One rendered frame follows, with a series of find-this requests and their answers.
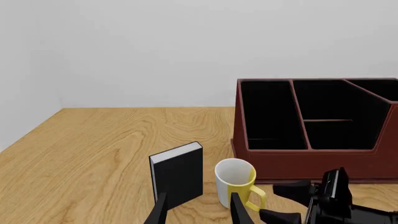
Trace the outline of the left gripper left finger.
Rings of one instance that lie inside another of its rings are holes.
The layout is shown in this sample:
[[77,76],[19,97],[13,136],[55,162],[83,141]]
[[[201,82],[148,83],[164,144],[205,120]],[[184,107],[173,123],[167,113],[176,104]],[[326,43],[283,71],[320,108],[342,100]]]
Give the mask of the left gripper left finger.
[[167,194],[162,192],[159,194],[158,199],[144,224],[165,224],[168,210]]

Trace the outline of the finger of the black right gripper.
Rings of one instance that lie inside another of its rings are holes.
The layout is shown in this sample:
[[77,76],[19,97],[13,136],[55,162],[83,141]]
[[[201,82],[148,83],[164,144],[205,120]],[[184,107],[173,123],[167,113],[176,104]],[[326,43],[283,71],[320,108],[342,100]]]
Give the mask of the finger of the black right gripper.
[[274,184],[272,189],[275,195],[309,207],[317,187],[318,184],[314,184],[310,180],[300,180],[298,182]]
[[260,209],[259,216],[266,224],[302,224],[300,213],[282,213]]

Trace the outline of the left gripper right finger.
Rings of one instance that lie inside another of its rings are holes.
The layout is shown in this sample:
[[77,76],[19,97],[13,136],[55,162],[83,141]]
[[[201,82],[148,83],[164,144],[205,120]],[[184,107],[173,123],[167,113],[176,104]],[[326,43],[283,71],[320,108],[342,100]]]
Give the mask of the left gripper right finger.
[[231,193],[230,211],[233,224],[254,224],[237,192]]

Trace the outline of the red-brown desk caddy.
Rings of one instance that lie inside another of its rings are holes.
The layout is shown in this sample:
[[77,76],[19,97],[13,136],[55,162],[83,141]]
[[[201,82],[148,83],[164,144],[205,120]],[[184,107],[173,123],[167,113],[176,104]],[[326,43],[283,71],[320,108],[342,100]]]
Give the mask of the red-brown desk caddy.
[[231,145],[258,184],[398,183],[398,78],[240,79]]

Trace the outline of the yellow and white mug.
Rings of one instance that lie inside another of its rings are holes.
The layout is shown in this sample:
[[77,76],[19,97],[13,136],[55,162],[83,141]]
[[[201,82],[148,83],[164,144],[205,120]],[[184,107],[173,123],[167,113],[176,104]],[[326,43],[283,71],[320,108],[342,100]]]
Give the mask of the yellow and white mug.
[[[215,166],[215,180],[218,199],[222,206],[229,208],[231,194],[236,192],[245,207],[255,212],[265,208],[266,193],[254,185],[256,170],[249,162],[238,158],[221,160]],[[260,197],[259,206],[249,201],[251,193]]]

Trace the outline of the black book with white pages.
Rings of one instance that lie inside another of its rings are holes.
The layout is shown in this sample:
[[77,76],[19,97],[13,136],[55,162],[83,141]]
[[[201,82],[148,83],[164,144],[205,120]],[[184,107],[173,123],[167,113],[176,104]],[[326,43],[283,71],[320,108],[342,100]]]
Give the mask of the black book with white pages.
[[194,141],[149,156],[154,200],[167,194],[168,209],[203,195],[203,147]]

